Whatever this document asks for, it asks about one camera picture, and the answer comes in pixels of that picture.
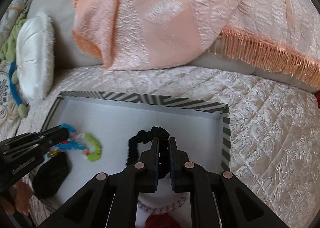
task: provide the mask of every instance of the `peach blanket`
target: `peach blanket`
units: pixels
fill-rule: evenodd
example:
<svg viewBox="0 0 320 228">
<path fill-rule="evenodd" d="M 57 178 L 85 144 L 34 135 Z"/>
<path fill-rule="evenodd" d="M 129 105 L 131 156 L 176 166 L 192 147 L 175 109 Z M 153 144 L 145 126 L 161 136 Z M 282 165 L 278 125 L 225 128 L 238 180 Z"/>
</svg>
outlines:
<svg viewBox="0 0 320 228">
<path fill-rule="evenodd" d="M 241 0 L 73 0 L 73 38 L 110 70 L 186 64 L 209 48 Z"/>
</svg>

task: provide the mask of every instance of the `black scrunchie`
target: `black scrunchie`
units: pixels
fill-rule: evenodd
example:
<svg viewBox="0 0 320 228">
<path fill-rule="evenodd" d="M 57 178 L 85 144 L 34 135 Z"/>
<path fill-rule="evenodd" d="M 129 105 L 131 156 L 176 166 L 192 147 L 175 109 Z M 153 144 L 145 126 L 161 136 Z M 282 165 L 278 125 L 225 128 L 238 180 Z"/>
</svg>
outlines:
<svg viewBox="0 0 320 228">
<path fill-rule="evenodd" d="M 168 152 L 168 138 L 170 137 L 169 132 L 161 127 L 152 127 L 148 132 L 141 130 L 136 136 L 129 139 L 128 159 L 127 166 L 138 162 L 138 143 L 147 144 L 152 142 L 153 137 L 159 138 L 159 175 L 158 179 L 164 178 L 167 173 L 170 172 L 169 165 L 169 152 Z"/>
</svg>

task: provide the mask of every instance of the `gray and white stripe pattern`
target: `gray and white stripe pattern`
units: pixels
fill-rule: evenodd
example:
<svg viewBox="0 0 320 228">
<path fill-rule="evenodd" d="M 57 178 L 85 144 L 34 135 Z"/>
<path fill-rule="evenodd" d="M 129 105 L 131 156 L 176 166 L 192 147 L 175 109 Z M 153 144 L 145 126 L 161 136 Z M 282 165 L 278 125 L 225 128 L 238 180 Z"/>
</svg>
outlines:
<svg viewBox="0 0 320 228">
<path fill-rule="evenodd" d="M 138 94 L 125 92 L 107 92 L 107 91 L 62 91 L 52 105 L 49 114 L 43 124 L 42 130 L 47 129 L 48 124 L 64 97 L 86 97 L 93 99 L 116 100 L 124 102 L 144 103 L 150 105 L 161 105 L 167 107 L 176 107 L 181 109 L 192 109 L 210 113 L 222 114 L 223 120 L 223 137 L 222 137 L 222 161 L 221 166 L 224 170 L 230 170 L 231 161 L 231 130 L 230 115 L 227 104 L 219 102 L 208 102 L 203 100 L 192 100 L 187 98 L 177 98 L 162 95 Z"/>
</svg>

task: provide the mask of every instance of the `green plush toy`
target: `green plush toy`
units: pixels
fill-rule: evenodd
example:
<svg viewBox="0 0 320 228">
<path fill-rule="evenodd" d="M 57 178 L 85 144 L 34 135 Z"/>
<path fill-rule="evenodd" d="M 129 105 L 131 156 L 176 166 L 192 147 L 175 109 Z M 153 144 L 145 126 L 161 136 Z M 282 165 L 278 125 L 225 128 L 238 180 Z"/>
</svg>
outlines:
<svg viewBox="0 0 320 228">
<path fill-rule="evenodd" d="M 18 104 L 18 113 L 21 118 L 26 118 L 29 112 L 29 108 L 22 103 L 19 93 L 16 89 L 16 84 L 18 83 L 18 77 L 17 77 L 17 71 L 16 71 L 16 42 L 18 38 L 19 31 L 23 24 L 26 21 L 26 14 L 22 13 L 17 21 L 14 23 L 12 31 L 10 33 L 9 38 L 6 42 L 2 45 L 0 49 L 0 59 L 2 61 L 7 60 L 7 62 L 10 64 L 10 70 L 9 70 L 9 80 L 10 80 L 10 90 L 13 99 Z"/>
</svg>

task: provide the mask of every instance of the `bed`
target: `bed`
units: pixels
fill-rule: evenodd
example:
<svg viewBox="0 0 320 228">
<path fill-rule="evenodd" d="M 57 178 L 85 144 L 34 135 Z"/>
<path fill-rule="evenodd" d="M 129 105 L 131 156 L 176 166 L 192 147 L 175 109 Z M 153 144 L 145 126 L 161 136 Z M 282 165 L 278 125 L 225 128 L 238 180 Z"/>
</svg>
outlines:
<svg viewBox="0 0 320 228">
<path fill-rule="evenodd" d="M 320 1 L 311 1 L 319 11 Z M 47 98 L 31 105 L 26 119 L 12 114 L 1 119 L 1 135 L 4 139 L 40 131 L 63 90 L 145 93 L 227 103 L 231 172 L 289 227 L 317 227 L 320 111 L 316 98 L 293 85 L 236 71 L 181 66 L 127 72 L 107 71 L 100 65 L 59 70 Z M 8 106 L 5 109 L 6 115 L 14 111 Z M 37 224 L 54 210 L 35 197 L 31 205 Z"/>
</svg>

